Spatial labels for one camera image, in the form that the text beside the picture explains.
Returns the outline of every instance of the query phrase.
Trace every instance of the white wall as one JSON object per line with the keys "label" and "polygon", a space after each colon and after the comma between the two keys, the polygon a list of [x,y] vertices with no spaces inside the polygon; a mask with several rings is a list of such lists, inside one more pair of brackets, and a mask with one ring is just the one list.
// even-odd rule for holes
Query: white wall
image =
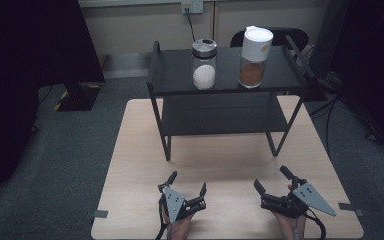
{"label": "white wall", "polygon": [[[249,25],[296,27],[316,41],[328,0],[262,0],[204,2],[204,13],[192,15],[195,38],[213,38],[226,47],[234,33]],[[190,48],[193,42],[180,3],[83,8],[98,55]]]}

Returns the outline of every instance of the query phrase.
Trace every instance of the top shelf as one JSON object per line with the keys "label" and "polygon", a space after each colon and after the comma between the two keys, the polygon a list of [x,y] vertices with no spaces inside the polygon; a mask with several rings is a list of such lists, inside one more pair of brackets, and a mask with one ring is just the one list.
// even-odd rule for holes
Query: top shelf
{"label": "top shelf", "polygon": [[272,46],[259,87],[247,89],[238,83],[241,48],[217,49],[215,86],[198,90],[192,79],[192,50],[154,50],[150,79],[156,96],[241,92],[305,91],[306,81],[285,46]]}

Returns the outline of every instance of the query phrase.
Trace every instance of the table surface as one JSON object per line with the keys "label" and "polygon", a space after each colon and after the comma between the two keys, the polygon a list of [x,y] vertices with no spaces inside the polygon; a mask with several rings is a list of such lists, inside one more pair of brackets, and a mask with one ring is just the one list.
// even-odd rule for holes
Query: table surface
{"label": "table surface", "polygon": [[[289,119],[298,98],[281,96],[279,101]],[[275,141],[280,137],[273,134]],[[95,218],[92,237],[154,239],[160,228],[157,185],[177,171],[171,187],[186,199],[197,197],[207,183],[207,209],[195,214],[188,239],[282,239],[253,186],[258,178],[268,194],[286,195],[290,182],[279,171],[282,165],[311,182],[337,212],[332,217],[315,210],[327,238],[362,237],[355,213],[339,209],[338,203],[349,200],[305,108],[277,157],[265,134],[226,134],[173,137],[172,158],[166,161],[150,100],[130,100],[98,206],[108,215]],[[307,221],[305,237],[319,236],[319,227]]]}

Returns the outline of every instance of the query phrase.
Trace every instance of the glass jar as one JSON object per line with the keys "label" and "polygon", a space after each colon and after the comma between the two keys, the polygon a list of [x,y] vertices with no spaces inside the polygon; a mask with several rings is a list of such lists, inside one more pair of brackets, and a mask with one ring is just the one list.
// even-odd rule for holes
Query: glass jar
{"label": "glass jar", "polygon": [[260,86],[263,81],[273,33],[264,28],[246,28],[242,46],[239,83],[246,88]]}
{"label": "glass jar", "polygon": [[193,84],[200,90],[214,87],[216,79],[217,43],[199,39],[192,44]]}

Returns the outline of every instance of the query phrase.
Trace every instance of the brown powder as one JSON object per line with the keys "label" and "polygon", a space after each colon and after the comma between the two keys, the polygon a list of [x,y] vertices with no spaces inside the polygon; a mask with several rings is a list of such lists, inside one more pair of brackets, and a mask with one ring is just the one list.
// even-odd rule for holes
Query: brown powder
{"label": "brown powder", "polygon": [[240,82],[248,87],[255,87],[261,83],[263,79],[266,62],[263,63],[247,63],[241,68]]}

